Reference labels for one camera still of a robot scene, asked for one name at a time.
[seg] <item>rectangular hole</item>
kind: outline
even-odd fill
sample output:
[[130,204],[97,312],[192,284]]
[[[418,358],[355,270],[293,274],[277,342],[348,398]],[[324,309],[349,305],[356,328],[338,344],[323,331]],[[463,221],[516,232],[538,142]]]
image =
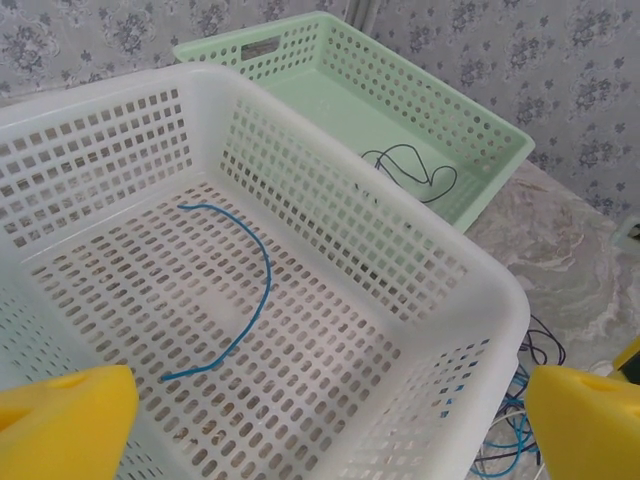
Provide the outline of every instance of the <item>rectangular hole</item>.
[[32,156],[28,156],[22,159],[22,163],[24,164],[24,166],[26,168],[31,168],[31,167],[35,167],[36,165],[36,161],[33,159]]
[[11,185],[5,185],[4,187],[0,187],[0,193],[2,193],[2,195],[6,198],[13,195],[14,192]]
[[16,150],[25,150],[27,148],[27,143],[23,138],[18,138],[13,141],[13,146],[16,147]]
[[251,60],[275,52],[280,47],[280,35],[257,42],[247,43],[240,48],[240,59]]
[[44,190],[42,190],[40,192],[40,196],[45,201],[53,198],[53,194],[51,193],[51,190],[49,190],[48,188],[45,188]]
[[49,140],[55,140],[56,138],[58,138],[58,134],[56,133],[55,129],[53,129],[53,128],[47,128],[44,131],[44,134],[46,135],[46,137]]
[[18,162],[11,162],[7,164],[7,170],[12,174],[18,173],[20,171],[20,166],[18,165]]
[[29,140],[31,140],[32,145],[40,145],[42,143],[42,137],[38,132],[29,135]]

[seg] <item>white plastic basket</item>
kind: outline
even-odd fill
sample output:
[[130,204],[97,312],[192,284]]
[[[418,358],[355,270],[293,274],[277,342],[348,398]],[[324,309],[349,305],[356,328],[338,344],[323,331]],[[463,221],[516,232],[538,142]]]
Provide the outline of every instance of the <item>white plastic basket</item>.
[[[258,323],[211,362],[262,294]],[[0,111],[5,387],[135,372],[118,478],[464,477],[528,304],[495,260],[223,67],[178,65]]]

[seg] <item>floral wallpaper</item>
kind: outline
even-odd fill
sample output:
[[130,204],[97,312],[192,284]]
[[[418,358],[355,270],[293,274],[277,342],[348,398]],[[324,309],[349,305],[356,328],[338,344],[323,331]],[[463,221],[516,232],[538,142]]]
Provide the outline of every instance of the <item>floral wallpaper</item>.
[[383,0],[374,37],[526,131],[606,215],[640,209],[637,0]]
[[[0,0],[0,95],[174,62],[181,42],[348,0]],[[637,0],[382,0],[374,36],[516,124],[614,218],[640,208]]]
[[174,62],[171,48],[348,0],[0,0],[0,95]]

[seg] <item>marble countertop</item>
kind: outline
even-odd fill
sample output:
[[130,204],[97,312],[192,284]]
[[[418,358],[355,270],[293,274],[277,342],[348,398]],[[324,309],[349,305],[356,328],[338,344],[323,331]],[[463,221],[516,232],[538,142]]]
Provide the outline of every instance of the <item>marble countertop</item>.
[[[566,365],[589,370],[640,335],[640,256],[611,244],[615,229],[613,221],[525,162],[467,236],[518,278],[532,313],[564,344]],[[501,462],[487,463],[487,471],[502,471],[511,459]],[[529,480],[537,471],[535,456],[524,454],[502,478]]]

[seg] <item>green plastic basket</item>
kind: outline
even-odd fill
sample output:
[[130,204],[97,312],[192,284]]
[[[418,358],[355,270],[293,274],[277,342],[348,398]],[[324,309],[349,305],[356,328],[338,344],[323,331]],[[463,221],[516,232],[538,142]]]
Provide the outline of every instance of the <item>green plastic basket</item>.
[[[385,159],[387,168],[420,200],[450,189],[428,206],[463,232],[534,147],[521,130],[326,13],[189,42],[173,52],[183,62],[239,71],[360,155],[414,146],[432,185],[400,175]],[[390,155],[424,178],[410,149]],[[444,165],[455,172],[436,172]]]

